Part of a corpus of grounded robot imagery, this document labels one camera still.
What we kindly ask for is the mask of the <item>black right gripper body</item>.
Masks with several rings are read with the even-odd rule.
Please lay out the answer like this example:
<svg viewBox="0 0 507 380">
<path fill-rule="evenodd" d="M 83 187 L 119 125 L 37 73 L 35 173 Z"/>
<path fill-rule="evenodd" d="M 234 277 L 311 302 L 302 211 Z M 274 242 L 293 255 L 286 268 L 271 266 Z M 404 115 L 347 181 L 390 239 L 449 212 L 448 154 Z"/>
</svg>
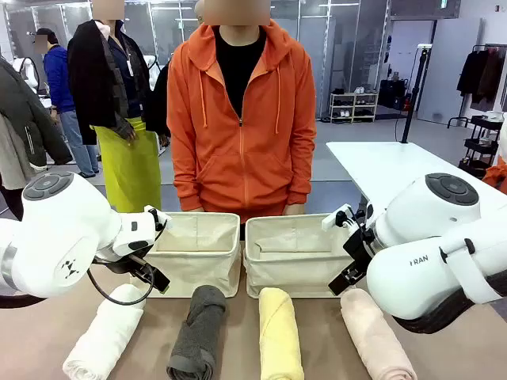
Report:
<svg viewBox="0 0 507 380">
<path fill-rule="evenodd" d="M 373 229 L 350 229 L 343 249 L 353 262 L 342 272 L 344 276 L 364 276 L 373 256 L 372 244 L 375 241 Z"/>
</svg>

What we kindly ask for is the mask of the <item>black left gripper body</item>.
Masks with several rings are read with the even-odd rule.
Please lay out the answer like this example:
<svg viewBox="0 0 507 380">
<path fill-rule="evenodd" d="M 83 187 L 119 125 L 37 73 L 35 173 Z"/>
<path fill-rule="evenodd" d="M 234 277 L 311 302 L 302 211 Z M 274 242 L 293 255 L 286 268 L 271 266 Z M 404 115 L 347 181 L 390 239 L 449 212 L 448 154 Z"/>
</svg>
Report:
<svg viewBox="0 0 507 380">
<path fill-rule="evenodd" d="M 144 283 L 158 286 L 157 269 L 136 255 L 121 257 L 116 262 L 108 262 L 96 256 L 93 259 L 93 264 L 105 266 L 115 274 L 130 274 Z"/>
</svg>

